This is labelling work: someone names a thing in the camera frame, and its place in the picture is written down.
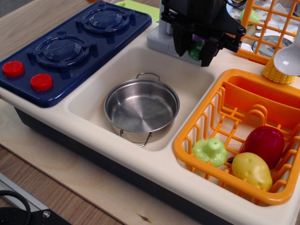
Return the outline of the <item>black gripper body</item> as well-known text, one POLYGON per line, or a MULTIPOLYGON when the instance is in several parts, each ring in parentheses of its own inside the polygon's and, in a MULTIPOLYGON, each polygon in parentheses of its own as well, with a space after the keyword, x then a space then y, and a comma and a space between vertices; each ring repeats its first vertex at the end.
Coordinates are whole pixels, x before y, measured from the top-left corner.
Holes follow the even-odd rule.
POLYGON ((246 28, 229 15, 227 0, 163 0, 163 4, 163 20, 193 24, 193 35, 205 40, 210 36, 221 37, 220 50, 226 48, 236 53, 240 49, 246 28))

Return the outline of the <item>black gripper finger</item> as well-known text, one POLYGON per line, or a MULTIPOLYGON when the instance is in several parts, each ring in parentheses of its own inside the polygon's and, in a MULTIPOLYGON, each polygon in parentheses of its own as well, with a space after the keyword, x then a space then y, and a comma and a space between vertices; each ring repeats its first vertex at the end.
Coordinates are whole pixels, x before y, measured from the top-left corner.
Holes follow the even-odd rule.
POLYGON ((194 25, 175 20, 172 28, 175 51, 181 57, 191 46, 194 25))
POLYGON ((201 66, 208 67, 217 55, 220 49, 220 40, 219 36, 210 36, 209 39, 206 39, 204 42, 204 47, 202 48, 202 59, 201 66))

